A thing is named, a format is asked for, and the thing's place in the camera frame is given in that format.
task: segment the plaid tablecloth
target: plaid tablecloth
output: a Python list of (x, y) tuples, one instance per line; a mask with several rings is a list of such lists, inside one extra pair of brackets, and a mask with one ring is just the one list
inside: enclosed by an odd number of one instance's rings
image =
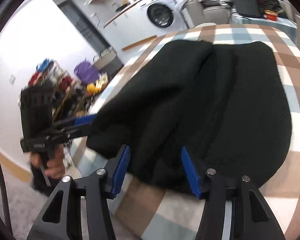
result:
[(232, 24), (259, 24), (259, 25), (267, 25), (274, 28), (277, 28), (280, 31), (283, 31), (288, 37), (297, 44), (297, 26), (289, 21), (288, 19), (284, 19), (278, 17), (277, 21), (270, 21), (265, 18), (250, 18), (243, 17), (237, 14), (235, 11), (232, 12), (231, 15), (231, 23)]
[[(267, 25), (217, 25), (193, 28), (158, 37), (144, 45), (103, 91), (91, 113), (107, 101), (169, 41), (206, 40), (214, 44), (262, 41), (272, 48), (292, 117), (290, 150), (282, 167), (261, 188), (287, 240), (300, 235), (300, 51), (289, 37)], [(86, 139), (74, 141), (72, 156), (83, 176), (104, 167), (106, 159), (86, 148)], [(194, 239), (204, 200), (146, 185), (127, 174), (121, 193), (108, 202), (110, 211), (144, 240)]]

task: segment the yellow object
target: yellow object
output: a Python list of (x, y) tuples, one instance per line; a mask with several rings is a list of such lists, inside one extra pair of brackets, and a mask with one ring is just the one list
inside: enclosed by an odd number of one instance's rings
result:
[(108, 75), (106, 73), (102, 74), (95, 84), (91, 83), (87, 86), (87, 91), (97, 94), (101, 92), (107, 86), (109, 82)]
[(94, 93), (94, 94), (97, 94), (100, 92), (100, 88), (97, 88), (95, 86), (95, 84), (91, 83), (87, 86), (87, 91), (88, 92), (91, 92), (91, 93)]

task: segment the white cabinet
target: white cabinet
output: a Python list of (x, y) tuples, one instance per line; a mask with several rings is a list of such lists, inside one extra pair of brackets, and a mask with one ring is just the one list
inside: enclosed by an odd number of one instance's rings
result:
[(115, 37), (120, 49), (155, 35), (146, 10), (140, 10), (138, 4), (107, 25), (105, 31)]

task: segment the dark doorway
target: dark doorway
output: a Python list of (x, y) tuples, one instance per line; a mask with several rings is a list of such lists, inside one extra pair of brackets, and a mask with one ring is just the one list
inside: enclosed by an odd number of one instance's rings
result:
[(110, 44), (105, 40), (101, 33), (98, 32), (82, 11), (80, 11), (80, 9), (71, 0), (67, 0), (59, 4), (58, 7), (98, 54), (100, 54), (100, 52), (104, 49), (110, 47)]

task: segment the purple bag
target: purple bag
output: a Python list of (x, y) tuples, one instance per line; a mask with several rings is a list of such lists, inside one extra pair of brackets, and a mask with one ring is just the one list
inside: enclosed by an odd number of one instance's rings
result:
[(85, 59), (83, 62), (79, 63), (74, 71), (77, 77), (82, 81), (84, 84), (90, 84), (96, 82), (99, 79), (100, 73), (96, 68), (91, 65), (90, 62)]

